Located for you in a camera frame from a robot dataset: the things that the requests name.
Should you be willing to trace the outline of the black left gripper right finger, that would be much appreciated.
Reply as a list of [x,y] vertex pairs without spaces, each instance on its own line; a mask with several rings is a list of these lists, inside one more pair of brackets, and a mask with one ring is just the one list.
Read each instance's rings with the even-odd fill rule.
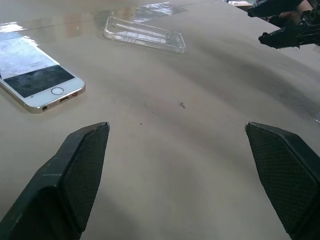
[[245,126],[259,180],[292,240],[320,238],[320,157],[297,134]]

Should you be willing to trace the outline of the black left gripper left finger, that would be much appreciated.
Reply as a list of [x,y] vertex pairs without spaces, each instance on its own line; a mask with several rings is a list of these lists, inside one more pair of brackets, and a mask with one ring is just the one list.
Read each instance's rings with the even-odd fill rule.
[[78,240],[100,186],[108,122],[70,133],[0,222],[2,240]]

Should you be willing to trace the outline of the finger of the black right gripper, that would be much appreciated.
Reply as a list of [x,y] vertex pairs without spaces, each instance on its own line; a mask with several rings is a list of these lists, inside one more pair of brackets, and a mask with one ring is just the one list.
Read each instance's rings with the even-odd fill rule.
[[309,0],[257,0],[247,10],[249,17],[285,16],[310,10]]
[[300,26],[287,26],[271,33],[264,32],[258,40],[261,44],[275,49],[299,48],[297,35],[300,32]]

